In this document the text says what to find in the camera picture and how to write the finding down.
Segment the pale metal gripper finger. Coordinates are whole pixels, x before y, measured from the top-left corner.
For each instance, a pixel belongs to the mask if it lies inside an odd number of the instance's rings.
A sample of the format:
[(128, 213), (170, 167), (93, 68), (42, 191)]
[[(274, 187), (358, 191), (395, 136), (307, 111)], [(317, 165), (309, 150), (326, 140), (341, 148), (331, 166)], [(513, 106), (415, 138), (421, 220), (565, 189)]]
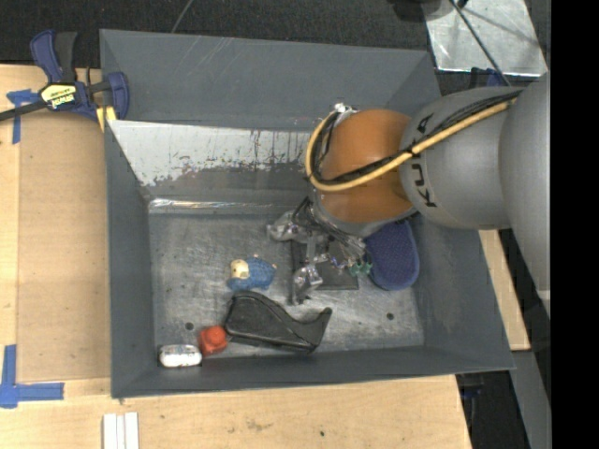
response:
[(275, 241), (304, 241), (304, 228), (293, 218), (294, 211), (286, 211), (274, 223), (267, 225), (267, 235)]
[(318, 257), (310, 250), (302, 266), (294, 272), (291, 293), (291, 302), (294, 305), (302, 304), (309, 293), (323, 283), (323, 278), (316, 267), (317, 262)]

